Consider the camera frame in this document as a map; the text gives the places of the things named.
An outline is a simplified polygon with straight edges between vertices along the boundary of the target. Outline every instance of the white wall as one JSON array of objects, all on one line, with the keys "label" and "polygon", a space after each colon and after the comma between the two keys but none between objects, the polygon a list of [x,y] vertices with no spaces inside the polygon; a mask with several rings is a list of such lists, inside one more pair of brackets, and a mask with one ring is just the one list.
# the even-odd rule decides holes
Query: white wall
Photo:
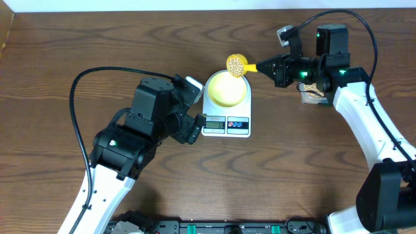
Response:
[{"label": "white wall", "polygon": [[14,12],[408,8],[416,0],[4,0]]}]

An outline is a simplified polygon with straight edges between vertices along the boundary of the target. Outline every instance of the yellow spoon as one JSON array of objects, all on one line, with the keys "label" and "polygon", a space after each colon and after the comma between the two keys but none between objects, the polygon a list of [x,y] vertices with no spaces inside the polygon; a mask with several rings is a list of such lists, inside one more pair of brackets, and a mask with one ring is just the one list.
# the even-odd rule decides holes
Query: yellow spoon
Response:
[{"label": "yellow spoon", "polygon": [[227,58],[228,72],[234,77],[242,77],[247,72],[257,72],[256,64],[248,64],[247,58],[240,54],[230,55]]}]

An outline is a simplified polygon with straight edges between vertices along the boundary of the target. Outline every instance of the kitchen scale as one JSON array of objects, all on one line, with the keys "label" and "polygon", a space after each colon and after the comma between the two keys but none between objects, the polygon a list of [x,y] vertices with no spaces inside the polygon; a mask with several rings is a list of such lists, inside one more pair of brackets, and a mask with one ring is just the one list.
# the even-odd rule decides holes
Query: kitchen scale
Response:
[{"label": "kitchen scale", "polygon": [[209,95],[209,85],[213,77],[222,70],[212,75],[205,84],[203,95],[203,113],[207,120],[202,128],[202,135],[207,137],[249,137],[252,133],[252,89],[247,79],[242,76],[246,83],[246,95],[236,105],[223,107],[215,103]]}]

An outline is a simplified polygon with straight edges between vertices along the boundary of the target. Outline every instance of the wood grain surface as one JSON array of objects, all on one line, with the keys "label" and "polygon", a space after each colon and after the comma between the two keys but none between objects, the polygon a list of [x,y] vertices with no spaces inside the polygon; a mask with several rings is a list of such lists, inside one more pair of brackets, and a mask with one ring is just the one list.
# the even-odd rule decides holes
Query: wood grain surface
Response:
[{"label": "wood grain surface", "polygon": [[[127,66],[205,83],[232,53],[259,62],[286,52],[276,30],[320,11],[18,14],[0,65],[0,232],[56,233],[75,200],[85,169],[68,95],[78,73]],[[378,97],[416,144],[416,11],[357,12],[378,42]],[[305,55],[315,56],[316,27],[324,23],[348,26],[352,65],[369,72],[371,39],[344,14],[302,31]],[[130,107],[141,78],[108,71],[81,80],[75,108],[88,151],[112,115]],[[302,104],[294,85],[281,89],[264,75],[248,78],[251,137],[200,136],[193,146],[166,139],[114,215],[138,209],[183,220],[281,220],[318,218],[354,204],[368,168],[342,116]],[[201,111],[200,101],[190,113]]]}]

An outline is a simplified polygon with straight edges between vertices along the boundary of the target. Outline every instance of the wooden table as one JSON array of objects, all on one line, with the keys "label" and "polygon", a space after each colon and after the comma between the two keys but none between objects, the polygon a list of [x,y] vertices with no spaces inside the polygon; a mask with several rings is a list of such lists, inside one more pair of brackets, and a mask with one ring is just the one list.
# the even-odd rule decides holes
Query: wooden table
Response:
[{"label": "wooden table", "polygon": [[[286,52],[276,30],[320,11],[18,14],[0,65],[1,233],[56,233],[75,200],[85,169],[68,95],[78,73],[127,66],[205,83],[232,53],[259,62]],[[415,10],[357,12],[378,42],[378,97],[416,144]],[[371,40],[348,15],[325,16],[302,30],[305,55],[315,56],[316,27],[325,23],[348,26],[352,65],[369,72]],[[130,107],[142,77],[108,71],[81,80],[75,107],[88,152],[112,115]],[[115,215],[138,209],[183,220],[279,220],[354,204],[369,171],[342,116],[302,104],[294,85],[248,78],[251,137],[200,136],[193,146],[166,139]],[[190,113],[201,111],[202,101]]]}]

